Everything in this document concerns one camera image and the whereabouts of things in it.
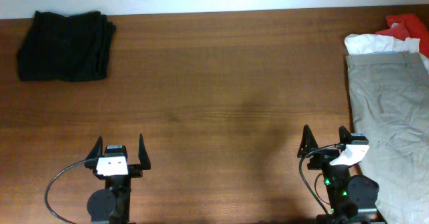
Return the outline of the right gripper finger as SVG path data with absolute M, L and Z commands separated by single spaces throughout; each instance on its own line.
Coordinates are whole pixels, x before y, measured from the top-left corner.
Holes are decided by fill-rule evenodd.
M 302 140 L 300 143 L 300 147 L 298 148 L 297 157 L 303 158 L 305 155 L 316 149 L 318 149 L 318 144 L 312 134 L 310 126 L 305 125 L 303 128 Z
M 350 144 L 351 133 L 345 126 L 339 127 L 339 142 L 341 144 Z

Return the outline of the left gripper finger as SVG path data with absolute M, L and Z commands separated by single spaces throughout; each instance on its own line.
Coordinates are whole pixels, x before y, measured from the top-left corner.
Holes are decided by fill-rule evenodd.
M 144 144 L 142 134 L 139 135 L 138 158 L 139 158 L 140 166 L 141 166 L 142 170 L 150 170 L 151 169 L 150 158 L 149 158 L 147 150 L 145 148 L 145 144 Z
M 86 157 L 86 162 L 84 163 L 85 166 L 96 166 L 98 159 L 103 154 L 103 139 L 101 136 L 98 137 L 94 147 L 89 152 L 88 156 Z

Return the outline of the black shorts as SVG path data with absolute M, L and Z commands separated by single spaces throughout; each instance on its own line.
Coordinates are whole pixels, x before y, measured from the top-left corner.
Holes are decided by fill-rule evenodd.
M 69 16 L 36 11 L 17 52 L 19 79 L 103 80 L 115 31 L 113 22 L 99 11 Z

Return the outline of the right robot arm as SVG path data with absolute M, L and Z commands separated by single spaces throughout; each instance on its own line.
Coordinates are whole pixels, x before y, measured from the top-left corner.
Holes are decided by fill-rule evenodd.
M 300 177 L 324 211 L 317 215 L 316 224 L 341 223 L 377 223 L 376 200 L 379 185 L 369 177 L 351 175 L 349 168 L 360 163 L 369 151 L 369 140 L 360 133 L 351 133 L 346 127 L 339 127 L 339 143 L 329 146 L 318 146 L 309 125 L 303 127 L 302 140 L 297 158 L 300 160 L 298 171 Z M 304 175 L 303 163 L 307 169 L 319 170 L 328 195 L 328 205 L 324 206 L 322 198 L 311 187 Z

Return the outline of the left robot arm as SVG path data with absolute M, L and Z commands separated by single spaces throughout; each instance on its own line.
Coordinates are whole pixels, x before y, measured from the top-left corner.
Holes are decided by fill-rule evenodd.
M 105 187 L 92 193 L 87 201 L 91 223 L 129 222 L 131 180 L 141 178 L 143 171 L 151 169 L 142 135 L 139 136 L 138 158 L 138 164 L 128 164 L 124 145 L 104 147 L 103 139 L 98 138 L 84 163 L 94 176 L 105 182 Z

